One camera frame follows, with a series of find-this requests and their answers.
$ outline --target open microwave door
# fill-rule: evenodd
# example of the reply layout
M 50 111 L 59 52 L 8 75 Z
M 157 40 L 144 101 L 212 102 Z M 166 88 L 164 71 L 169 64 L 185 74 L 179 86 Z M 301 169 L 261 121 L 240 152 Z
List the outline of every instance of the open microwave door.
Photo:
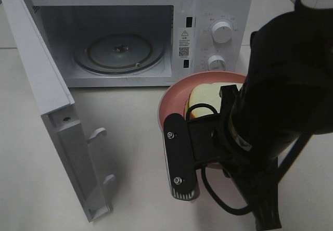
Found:
M 27 0 L 2 0 L 42 120 L 89 221 L 109 212 L 111 203 L 99 182 L 74 100 L 32 18 Z

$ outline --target label sticker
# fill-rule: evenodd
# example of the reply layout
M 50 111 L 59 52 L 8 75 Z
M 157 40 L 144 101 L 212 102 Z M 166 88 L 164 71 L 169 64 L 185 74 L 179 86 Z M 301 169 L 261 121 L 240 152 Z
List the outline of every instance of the label sticker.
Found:
M 179 28 L 178 29 L 178 56 L 180 58 L 190 58 L 191 56 L 191 28 Z

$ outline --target bread slice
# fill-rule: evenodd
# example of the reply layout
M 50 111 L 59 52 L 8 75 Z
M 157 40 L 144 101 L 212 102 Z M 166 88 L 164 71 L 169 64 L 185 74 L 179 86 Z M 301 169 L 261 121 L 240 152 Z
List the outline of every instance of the bread slice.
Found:
M 240 83 L 224 83 L 216 82 L 212 84 L 199 84 L 191 92 L 188 102 L 185 105 L 185 114 L 193 105 L 205 103 L 213 106 L 217 112 L 220 112 L 221 107 L 221 97 L 220 97 L 220 88 L 225 85 L 236 84 L 238 90 L 242 87 L 243 84 Z M 190 119 L 198 118 L 201 116 L 212 114 L 213 112 L 208 108 L 197 108 L 194 109 L 190 114 Z

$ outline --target black cable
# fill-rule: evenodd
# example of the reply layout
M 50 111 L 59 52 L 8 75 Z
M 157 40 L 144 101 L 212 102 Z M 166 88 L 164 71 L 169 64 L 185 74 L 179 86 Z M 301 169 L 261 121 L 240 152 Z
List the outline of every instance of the black cable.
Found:
M 186 116 L 185 116 L 185 120 L 188 121 L 189 120 L 189 116 L 191 114 L 191 112 L 194 110 L 194 109 L 197 109 L 197 108 L 208 108 L 210 109 L 211 111 L 213 111 L 214 114 L 218 114 L 217 110 L 209 105 L 209 104 L 204 104 L 204 103 L 201 103 L 201 104 L 196 104 L 196 105 L 192 105 L 191 107 L 188 108 L 187 112 L 186 112 Z
M 297 156 L 302 152 L 303 148 L 306 146 L 308 141 L 310 140 L 312 134 L 302 133 L 301 136 L 298 138 L 296 143 L 293 145 L 292 149 L 285 157 L 281 165 L 279 166 L 277 173 L 272 178 L 271 182 L 261 191 L 259 192 L 259 196 L 256 198 L 255 201 L 249 203 L 247 206 L 241 209 L 234 209 L 228 206 L 225 202 L 223 202 L 217 194 L 214 192 L 210 184 L 208 183 L 206 177 L 206 167 L 201 168 L 201 177 L 203 184 L 211 195 L 211 197 L 215 200 L 215 202 L 226 212 L 233 214 L 233 215 L 245 215 L 252 212 L 263 200 L 266 199 L 267 195 L 274 189 L 274 187 L 281 181 L 283 176 L 287 173 L 293 162 L 296 160 Z
M 311 18 L 326 18 L 326 20 L 330 20 L 333 17 L 332 8 L 318 9 L 307 7 L 302 3 L 302 0 L 295 0 L 294 10 L 302 16 Z

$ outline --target glass turntable plate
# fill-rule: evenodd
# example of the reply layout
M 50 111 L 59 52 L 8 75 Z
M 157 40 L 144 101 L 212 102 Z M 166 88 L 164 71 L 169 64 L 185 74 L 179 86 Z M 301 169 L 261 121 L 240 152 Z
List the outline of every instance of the glass turntable plate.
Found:
M 74 54 L 84 69 L 101 74 L 136 72 L 154 65 L 165 51 L 157 37 L 110 34 L 81 44 Z

